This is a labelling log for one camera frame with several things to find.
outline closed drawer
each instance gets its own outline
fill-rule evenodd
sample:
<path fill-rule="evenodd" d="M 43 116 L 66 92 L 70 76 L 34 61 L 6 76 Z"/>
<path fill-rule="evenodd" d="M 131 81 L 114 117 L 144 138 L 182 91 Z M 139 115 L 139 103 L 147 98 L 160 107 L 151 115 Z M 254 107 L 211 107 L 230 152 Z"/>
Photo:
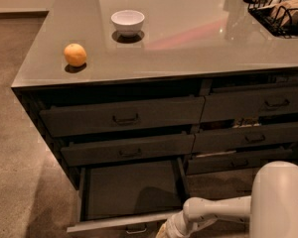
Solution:
<path fill-rule="evenodd" d="M 298 87 L 216 93 L 206 96 L 202 122 L 298 113 Z"/>
<path fill-rule="evenodd" d="M 54 137 L 199 123 L 203 97 L 53 107 L 40 116 Z"/>
<path fill-rule="evenodd" d="M 298 122 L 201 131 L 194 153 L 298 142 Z"/>
<path fill-rule="evenodd" d="M 187 175 L 259 168 L 278 160 L 298 162 L 298 157 L 283 148 L 199 157 L 188 161 Z"/>
<path fill-rule="evenodd" d="M 168 135 L 72 144 L 61 149 L 70 167 L 190 154 L 194 135 Z"/>
<path fill-rule="evenodd" d="M 79 222 L 68 228 L 74 237 L 151 237 L 189 197 L 180 159 L 83 169 L 81 175 Z"/>

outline orange fruit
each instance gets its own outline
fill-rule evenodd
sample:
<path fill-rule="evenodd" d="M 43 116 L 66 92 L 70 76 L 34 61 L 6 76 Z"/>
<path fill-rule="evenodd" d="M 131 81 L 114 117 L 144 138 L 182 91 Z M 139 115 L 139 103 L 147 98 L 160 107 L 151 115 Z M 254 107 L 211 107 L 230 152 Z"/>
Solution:
<path fill-rule="evenodd" d="M 64 49 L 64 56 L 69 65 L 80 67 L 86 62 L 87 54 L 80 44 L 69 44 Z"/>

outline black basket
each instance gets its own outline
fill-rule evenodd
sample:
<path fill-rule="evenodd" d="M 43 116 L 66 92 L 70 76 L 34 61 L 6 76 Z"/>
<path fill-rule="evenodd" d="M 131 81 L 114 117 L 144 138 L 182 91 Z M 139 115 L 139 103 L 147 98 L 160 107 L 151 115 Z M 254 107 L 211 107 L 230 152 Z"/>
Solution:
<path fill-rule="evenodd" d="M 283 1 L 289 0 L 251 0 L 248 12 L 273 36 L 298 38 L 298 8 L 280 6 L 276 16 L 270 16 L 274 5 Z"/>

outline white bowl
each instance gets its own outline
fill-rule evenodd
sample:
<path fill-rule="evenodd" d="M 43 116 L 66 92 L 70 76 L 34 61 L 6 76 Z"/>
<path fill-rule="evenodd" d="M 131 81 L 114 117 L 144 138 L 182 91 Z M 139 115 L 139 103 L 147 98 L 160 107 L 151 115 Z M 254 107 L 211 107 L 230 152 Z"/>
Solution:
<path fill-rule="evenodd" d="M 141 12 L 124 10 L 114 13 L 111 21 L 123 37 L 134 37 L 140 33 L 145 16 Z"/>

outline gray countertop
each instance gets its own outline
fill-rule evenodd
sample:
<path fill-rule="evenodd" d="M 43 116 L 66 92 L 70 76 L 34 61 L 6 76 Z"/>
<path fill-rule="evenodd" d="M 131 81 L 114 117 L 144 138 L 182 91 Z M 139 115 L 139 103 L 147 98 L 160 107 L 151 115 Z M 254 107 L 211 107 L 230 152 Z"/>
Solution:
<path fill-rule="evenodd" d="M 142 40 L 115 41 L 110 16 L 141 11 Z M 83 45 L 87 66 L 66 72 L 63 49 Z M 298 38 L 273 37 L 242 0 L 56 0 L 12 87 L 112 83 L 298 67 Z"/>

